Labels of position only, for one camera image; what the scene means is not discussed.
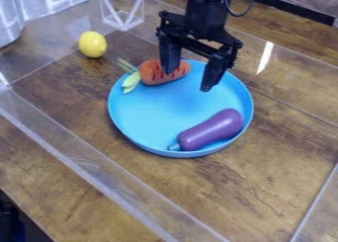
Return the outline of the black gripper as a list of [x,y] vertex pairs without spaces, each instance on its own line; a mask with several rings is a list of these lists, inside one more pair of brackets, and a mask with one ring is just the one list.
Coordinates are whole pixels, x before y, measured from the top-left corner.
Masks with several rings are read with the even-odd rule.
[[224,30],[227,15],[240,17],[230,8],[231,0],[187,0],[184,14],[160,11],[156,36],[160,42],[160,63],[166,75],[179,67],[180,50],[204,56],[200,91],[208,92],[232,68],[243,43]]

